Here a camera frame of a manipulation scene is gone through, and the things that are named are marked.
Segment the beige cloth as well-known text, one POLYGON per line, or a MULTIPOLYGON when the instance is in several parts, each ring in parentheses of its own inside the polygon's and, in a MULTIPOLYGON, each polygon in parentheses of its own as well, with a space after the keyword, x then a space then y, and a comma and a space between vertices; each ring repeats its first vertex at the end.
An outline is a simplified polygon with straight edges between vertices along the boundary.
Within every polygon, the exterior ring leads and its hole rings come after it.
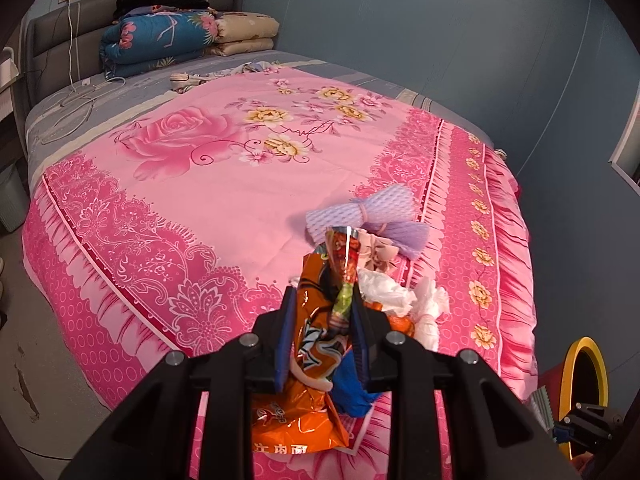
POLYGON ((357 266, 359 269, 390 274, 394 270, 394 260, 399 255, 399 248, 391 240, 378 237, 367 231, 358 233, 360 243, 357 266))

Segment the white tissue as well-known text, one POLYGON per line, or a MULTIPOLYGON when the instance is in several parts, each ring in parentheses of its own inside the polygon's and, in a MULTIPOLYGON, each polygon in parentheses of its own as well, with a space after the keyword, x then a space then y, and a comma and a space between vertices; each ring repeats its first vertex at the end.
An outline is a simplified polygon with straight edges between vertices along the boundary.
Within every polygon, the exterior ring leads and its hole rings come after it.
POLYGON ((426 276, 413 289, 416 301, 412 304, 410 318, 413 322, 413 338, 426 350, 438 351, 439 328, 437 321, 449 310, 449 295, 446 289, 426 276))
POLYGON ((365 268, 358 270, 358 285, 362 299, 368 304, 380 304, 382 311, 403 318, 416 302, 416 294, 399 285, 389 275, 365 268))

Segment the yellow rimmed black trash bin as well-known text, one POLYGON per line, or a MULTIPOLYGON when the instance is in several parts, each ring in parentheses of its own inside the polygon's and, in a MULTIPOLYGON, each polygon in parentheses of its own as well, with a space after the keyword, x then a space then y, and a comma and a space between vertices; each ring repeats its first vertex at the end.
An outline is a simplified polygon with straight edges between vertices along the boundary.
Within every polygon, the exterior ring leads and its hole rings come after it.
POLYGON ((547 390, 551 413, 564 422, 574 408, 585 408, 588 415, 604 420, 608 409, 608 372, 602 352, 590 337, 575 340, 564 360, 538 378, 547 390))

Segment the pink floral quilt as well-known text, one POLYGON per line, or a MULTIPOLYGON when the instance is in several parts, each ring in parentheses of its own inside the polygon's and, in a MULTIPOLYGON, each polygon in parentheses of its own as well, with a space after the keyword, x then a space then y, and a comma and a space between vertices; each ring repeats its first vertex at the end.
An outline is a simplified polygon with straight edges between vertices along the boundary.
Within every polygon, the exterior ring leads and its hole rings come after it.
POLYGON ((199 356, 275 309, 311 250, 308 211, 393 184, 427 226, 399 284, 428 286, 423 336, 537 385, 520 188, 478 136, 375 92, 279 66, 129 104, 36 180, 24 263, 98 398, 117 406, 169 351, 199 356))

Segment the orange snack wrapper bag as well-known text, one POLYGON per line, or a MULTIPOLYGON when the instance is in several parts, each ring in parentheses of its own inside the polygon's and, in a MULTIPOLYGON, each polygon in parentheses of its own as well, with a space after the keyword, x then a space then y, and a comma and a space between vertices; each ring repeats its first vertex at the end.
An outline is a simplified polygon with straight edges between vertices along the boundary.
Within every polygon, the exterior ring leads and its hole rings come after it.
POLYGON ((358 230, 334 226, 303 260, 295 295, 288 377, 281 392, 252 401, 257 453, 307 454, 344 448, 349 435, 331 400, 333 376, 350 347, 349 317, 358 280, 358 230))

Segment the light green waste bin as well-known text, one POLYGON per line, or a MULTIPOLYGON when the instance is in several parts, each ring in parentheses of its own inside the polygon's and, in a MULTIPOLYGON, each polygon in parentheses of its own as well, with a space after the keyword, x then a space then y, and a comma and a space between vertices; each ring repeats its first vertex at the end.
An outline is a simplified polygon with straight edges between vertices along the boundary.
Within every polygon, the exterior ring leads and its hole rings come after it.
POLYGON ((0 220, 8 231, 14 232, 25 221, 29 198, 17 168, 11 164, 1 171, 0 178, 0 220))

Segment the beige folded quilt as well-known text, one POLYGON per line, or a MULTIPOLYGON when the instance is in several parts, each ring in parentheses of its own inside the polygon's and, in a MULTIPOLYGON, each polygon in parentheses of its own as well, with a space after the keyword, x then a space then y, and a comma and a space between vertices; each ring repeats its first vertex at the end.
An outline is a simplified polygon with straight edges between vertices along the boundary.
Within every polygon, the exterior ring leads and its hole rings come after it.
POLYGON ((280 29, 275 18, 261 13, 218 13, 215 23, 214 42, 205 52, 218 56, 272 50, 280 29))

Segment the blue floral folded quilt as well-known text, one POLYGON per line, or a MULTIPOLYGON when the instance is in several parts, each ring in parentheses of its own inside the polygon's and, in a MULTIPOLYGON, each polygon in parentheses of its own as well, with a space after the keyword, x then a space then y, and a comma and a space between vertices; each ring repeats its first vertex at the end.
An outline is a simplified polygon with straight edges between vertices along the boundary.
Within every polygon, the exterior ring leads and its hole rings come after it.
POLYGON ((107 79, 128 78, 199 58, 216 37, 209 10, 130 15, 104 32, 99 54, 107 79))

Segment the purple foam net bundle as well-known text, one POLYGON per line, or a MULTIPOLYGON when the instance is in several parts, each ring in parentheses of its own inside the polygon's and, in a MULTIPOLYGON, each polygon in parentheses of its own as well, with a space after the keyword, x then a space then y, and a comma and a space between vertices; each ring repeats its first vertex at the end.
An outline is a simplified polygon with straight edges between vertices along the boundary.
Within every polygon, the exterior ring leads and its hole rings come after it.
POLYGON ((365 223, 362 227, 378 237, 387 238, 399 252, 409 260, 416 260, 424 251, 430 228, 417 221, 393 221, 386 223, 365 223))
POLYGON ((348 203, 307 211, 306 231, 320 244, 324 234, 334 226, 363 228, 382 226, 394 222, 411 221, 416 213, 413 192, 402 184, 392 184, 366 198, 355 198, 348 203))

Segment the small cloth item on bed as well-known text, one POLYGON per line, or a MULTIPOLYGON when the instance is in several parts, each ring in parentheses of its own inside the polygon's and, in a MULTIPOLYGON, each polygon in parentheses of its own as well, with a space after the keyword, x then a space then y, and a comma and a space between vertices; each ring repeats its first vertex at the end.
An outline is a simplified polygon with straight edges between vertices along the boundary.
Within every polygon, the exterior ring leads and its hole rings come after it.
POLYGON ((188 73, 173 73, 169 76, 170 88, 173 92, 183 94, 190 89, 206 84, 211 80, 217 78, 216 74, 209 73, 204 75, 188 74, 188 73))

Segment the window with white frame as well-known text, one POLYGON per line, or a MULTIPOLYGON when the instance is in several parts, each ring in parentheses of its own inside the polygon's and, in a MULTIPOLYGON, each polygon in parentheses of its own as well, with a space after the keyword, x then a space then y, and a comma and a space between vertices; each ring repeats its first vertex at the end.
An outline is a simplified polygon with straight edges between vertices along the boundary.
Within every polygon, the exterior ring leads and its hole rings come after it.
POLYGON ((608 162, 636 194, 639 194, 640 160, 640 88, 637 88, 634 105, 625 129, 608 162))

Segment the orange peel piece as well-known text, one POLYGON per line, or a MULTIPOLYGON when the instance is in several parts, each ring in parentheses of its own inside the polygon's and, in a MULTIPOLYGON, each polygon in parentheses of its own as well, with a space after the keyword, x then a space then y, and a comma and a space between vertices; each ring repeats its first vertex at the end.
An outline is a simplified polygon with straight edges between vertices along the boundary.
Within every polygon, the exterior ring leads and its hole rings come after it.
POLYGON ((383 312, 386 315, 387 321, 390 323, 390 328, 395 332, 402 333, 408 337, 414 336, 416 326, 408 315, 399 316, 391 310, 384 311, 383 305, 376 301, 366 301, 364 305, 371 310, 383 312))

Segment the grey upholstered headboard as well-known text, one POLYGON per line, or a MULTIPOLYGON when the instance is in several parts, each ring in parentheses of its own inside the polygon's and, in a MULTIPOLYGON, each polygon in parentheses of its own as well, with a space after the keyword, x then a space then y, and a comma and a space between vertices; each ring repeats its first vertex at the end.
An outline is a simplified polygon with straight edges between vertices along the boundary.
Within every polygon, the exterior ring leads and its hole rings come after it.
POLYGON ((21 73, 30 106, 72 80, 102 72, 99 45, 115 9, 116 0, 77 0, 28 22, 21 73))

